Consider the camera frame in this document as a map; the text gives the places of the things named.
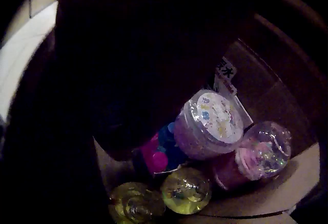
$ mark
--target sticker label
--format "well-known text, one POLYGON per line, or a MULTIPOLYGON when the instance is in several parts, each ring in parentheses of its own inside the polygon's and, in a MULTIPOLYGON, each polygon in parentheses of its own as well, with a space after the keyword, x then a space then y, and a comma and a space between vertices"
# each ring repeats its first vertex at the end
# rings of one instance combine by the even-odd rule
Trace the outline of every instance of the sticker label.
POLYGON ((223 96, 217 93, 201 95, 197 101, 197 112, 203 126, 216 139, 233 144, 241 138, 241 117, 223 96))

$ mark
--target glitter slime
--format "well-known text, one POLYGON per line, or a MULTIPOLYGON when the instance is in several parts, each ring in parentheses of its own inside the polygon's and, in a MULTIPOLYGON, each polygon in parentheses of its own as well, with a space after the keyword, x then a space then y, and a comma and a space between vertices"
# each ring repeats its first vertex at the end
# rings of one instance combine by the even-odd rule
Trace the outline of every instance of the glitter slime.
POLYGON ((234 152, 212 161, 215 181, 225 190, 278 174, 290 154, 290 132, 275 122, 261 122, 244 135, 234 152))
POLYGON ((223 96, 200 90, 175 121, 174 139, 191 159, 206 160, 236 149, 243 135, 237 110, 223 96))

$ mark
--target tile floor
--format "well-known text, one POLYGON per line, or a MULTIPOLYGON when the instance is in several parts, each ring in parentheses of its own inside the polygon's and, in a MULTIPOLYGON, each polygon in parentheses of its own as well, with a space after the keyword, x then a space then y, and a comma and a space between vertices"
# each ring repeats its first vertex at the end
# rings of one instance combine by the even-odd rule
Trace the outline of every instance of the tile floor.
POLYGON ((56 11, 57 2, 30 19, 0 49, 0 115, 4 120, 21 74, 54 26, 56 11))

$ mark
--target jar lid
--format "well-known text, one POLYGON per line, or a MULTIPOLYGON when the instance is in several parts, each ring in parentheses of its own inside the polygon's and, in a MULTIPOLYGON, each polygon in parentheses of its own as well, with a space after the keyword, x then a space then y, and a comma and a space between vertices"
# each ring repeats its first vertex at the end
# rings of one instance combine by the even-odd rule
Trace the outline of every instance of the jar lid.
POLYGON ((241 116, 232 103, 218 93, 200 90, 188 106, 193 122, 210 141, 229 147, 242 137, 241 116))
POLYGON ((290 132, 275 122, 254 125, 236 149, 239 171, 250 180, 275 176, 290 158, 290 140, 290 132))

